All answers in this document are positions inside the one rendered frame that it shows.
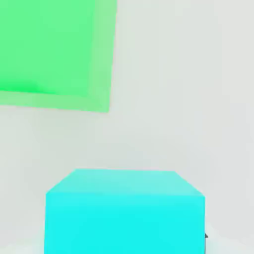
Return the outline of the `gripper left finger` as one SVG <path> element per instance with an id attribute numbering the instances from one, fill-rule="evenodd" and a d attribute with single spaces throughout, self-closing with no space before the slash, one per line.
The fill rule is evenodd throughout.
<path id="1" fill-rule="evenodd" d="M 7 247 L 7 254 L 44 254 L 41 244 L 25 244 Z"/>

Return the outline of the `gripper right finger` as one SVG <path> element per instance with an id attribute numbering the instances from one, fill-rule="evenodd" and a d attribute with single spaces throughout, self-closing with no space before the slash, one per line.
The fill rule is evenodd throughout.
<path id="1" fill-rule="evenodd" d="M 239 244 L 220 236 L 213 228 L 206 228 L 206 234 L 206 254 L 241 254 Z"/>

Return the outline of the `small cyan cube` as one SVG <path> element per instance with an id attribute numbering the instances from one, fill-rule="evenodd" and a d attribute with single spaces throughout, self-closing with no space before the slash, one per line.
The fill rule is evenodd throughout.
<path id="1" fill-rule="evenodd" d="M 46 193 L 44 254 L 205 254 L 205 196 L 174 171 L 74 170 Z"/>

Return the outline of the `large green box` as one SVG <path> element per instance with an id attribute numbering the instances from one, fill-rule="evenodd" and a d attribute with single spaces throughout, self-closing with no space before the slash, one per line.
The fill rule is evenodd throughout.
<path id="1" fill-rule="evenodd" d="M 117 0 L 0 0 L 0 105 L 108 112 Z"/>

